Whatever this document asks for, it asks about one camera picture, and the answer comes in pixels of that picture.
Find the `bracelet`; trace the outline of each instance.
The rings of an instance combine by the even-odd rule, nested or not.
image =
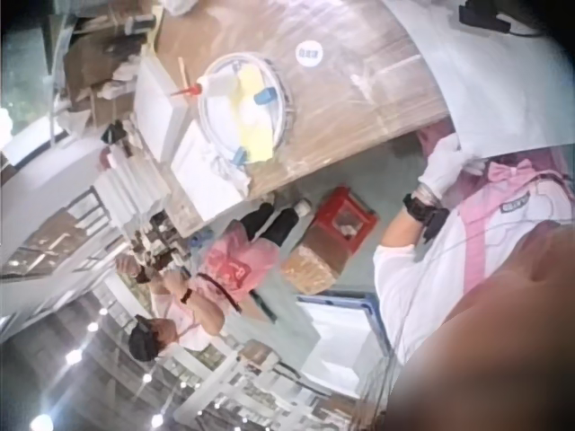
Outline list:
[[[193,293],[194,293],[194,291],[191,290],[191,289],[188,287],[188,290],[186,290],[186,293],[185,293],[184,296],[181,298],[180,302],[181,302],[181,303],[187,303],[188,300],[189,300],[190,297],[191,297],[191,294],[193,294]]]
[[[441,207],[441,201],[433,194],[431,189],[423,183],[420,183],[411,196],[419,199],[422,203],[430,207]]]

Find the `yellow cloth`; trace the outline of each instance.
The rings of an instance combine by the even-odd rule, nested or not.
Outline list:
[[[273,156],[273,129],[270,115],[259,117],[254,124],[242,121],[241,109],[247,103],[253,103],[253,96],[265,88],[261,71],[256,65],[243,65],[238,73],[240,84],[238,91],[231,96],[235,121],[240,131],[240,143],[247,153],[247,162],[264,162]]]

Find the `red stool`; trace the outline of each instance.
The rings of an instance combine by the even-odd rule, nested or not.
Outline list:
[[[320,206],[312,226],[320,227],[354,254],[377,223],[377,215],[339,186]]]

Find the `hand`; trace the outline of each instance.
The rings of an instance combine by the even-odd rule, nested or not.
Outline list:
[[[188,290],[188,284],[183,279],[183,274],[178,270],[170,270],[164,273],[164,286],[178,298],[182,298]]]
[[[135,277],[140,272],[140,266],[134,256],[120,254],[116,258],[116,270],[118,270],[120,274],[128,274],[129,276]]]
[[[427,169],[419,177],[420,183],[425,184],[437,199],[441,199],[447,189],[455,184],[461,170],[476,162],[477,157],[462,150],[459,137],[453,133],[439,140],[429,156]]]

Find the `black cable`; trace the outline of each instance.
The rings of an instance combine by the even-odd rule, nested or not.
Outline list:
[[[515,33],[514,31],[510,31],[508,34],[510,34],[511,36],[516,36],[518,38],[529,38],[529,39],[542,38],[544,36],[543,33]]]

